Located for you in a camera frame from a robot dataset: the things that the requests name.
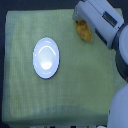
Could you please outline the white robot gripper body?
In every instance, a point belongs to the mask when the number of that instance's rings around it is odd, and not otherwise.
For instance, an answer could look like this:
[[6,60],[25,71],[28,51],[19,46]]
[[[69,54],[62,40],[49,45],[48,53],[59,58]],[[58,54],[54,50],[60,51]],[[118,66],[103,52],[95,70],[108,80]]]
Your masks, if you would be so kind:
[[109,49],[124,24],[124,19],[107,0],[80,0],[75,6],[72,18],[75,21],[86,21]]

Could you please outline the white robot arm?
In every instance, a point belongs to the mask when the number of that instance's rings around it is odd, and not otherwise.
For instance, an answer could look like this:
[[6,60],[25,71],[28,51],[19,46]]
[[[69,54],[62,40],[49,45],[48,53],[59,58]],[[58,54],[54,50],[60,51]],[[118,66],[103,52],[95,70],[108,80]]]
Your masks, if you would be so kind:
[[80,0],[72,18],[84,20],[109,50],[115,50],[114,94],[107,126],[98,128],[128,128],[128,23],[107,0]]

